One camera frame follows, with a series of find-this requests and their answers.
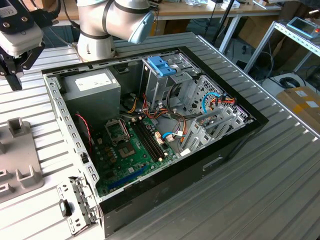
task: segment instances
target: gray plastic holder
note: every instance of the gray plastic holder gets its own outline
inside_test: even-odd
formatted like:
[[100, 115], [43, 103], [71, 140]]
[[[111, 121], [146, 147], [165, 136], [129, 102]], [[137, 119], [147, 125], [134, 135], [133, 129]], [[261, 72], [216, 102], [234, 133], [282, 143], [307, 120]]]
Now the gray plastic holder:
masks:
[[9, 119], [0, 127], [0, 203], [43, 184], [29, 122], [19, 117]]

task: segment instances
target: slotted aluminum surface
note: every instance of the slotted aluminum surface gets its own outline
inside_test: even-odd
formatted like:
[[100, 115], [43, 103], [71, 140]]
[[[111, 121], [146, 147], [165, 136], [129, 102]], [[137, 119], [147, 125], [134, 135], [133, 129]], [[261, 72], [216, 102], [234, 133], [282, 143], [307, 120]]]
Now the slotted aluminum surface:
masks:
[[[117, 231], [112, 240], [217, 239], [315, 240], [320, 234], [319, 140], [253, 84], [218, 51], [192, 33], [150, 37], [143, 44], [117, 41], [129, 55], [187, 46], [269, 118], [238, 155], [210, 176]], [[0, 204], [1, 239], [70, 239], [55, 189], [77, 170], [55, 121], [40, 69], [79, 63], [74, 49], [46, 49], [11, 92], [0, 80], [0, 126], [21, 117], [31, 123], [45, 184]], [[100, 226], [76, 240], [101, 238]]]

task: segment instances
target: yellow wire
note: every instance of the yellow wire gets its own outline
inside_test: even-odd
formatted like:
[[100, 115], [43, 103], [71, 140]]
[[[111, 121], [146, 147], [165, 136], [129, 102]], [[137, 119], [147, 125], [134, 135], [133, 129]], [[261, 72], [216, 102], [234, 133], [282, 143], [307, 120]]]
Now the yellow wire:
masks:
[[128, 114], [132, 114], [136, 110], [137, 99], [138, 98], [136, 97], [135, 100], [134, 100], [134, 104], [133, 104], [133, 107], [131, 108], [131, 110], [127, 111]]

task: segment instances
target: blue drive bay latch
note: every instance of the blue drive bay latch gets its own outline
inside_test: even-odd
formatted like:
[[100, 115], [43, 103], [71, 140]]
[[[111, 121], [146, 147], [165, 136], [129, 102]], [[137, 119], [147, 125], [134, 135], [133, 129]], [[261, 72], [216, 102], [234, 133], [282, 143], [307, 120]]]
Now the blue drive bay latch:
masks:
[[148, 57], [148, 63], [159, 73], [161, 77], [175, 74], [177, 71], [169, 67], [168, 63], [160, 56]]

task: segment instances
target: blue wire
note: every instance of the blue wire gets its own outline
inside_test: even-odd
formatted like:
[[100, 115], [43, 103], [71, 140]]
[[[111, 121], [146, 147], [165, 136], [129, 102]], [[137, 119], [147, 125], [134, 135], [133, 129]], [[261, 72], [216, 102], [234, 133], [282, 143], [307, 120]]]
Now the blue wire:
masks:
[[206, 95], [204, 95], [203, 100], [202, 100], [202, 108], [203, 108], [203, 111], [204, 111], [205, 114], [207, 113], [205, 103], [206, 103], [206, 98], [207, 98], [208, 95], [215, 95], [218, 98], [220, 98], [220, 95], [218, 93], [215, 93], [215, 92], [208, 92]]
[[162, 135], [162, 138], [165, 139], [166, 136], [170, 135], [170, 134], [173, 134], [173, 132], [166, 132]]
[[174, 134], [174, 135], [177, 135], [177, 136], [180, 136], [180, 135], [178, 135], [178, 134], [176, 134], [176, 133], [174, 133], [174, 132], [166, 132], [166, 133], [164, 133], [163, 135], [162, 135], [162, 138], [164, 139], [164, 138], [166, 138], [166, 136], [168, 136], [168, 135], [170, 135], [170, 134]]

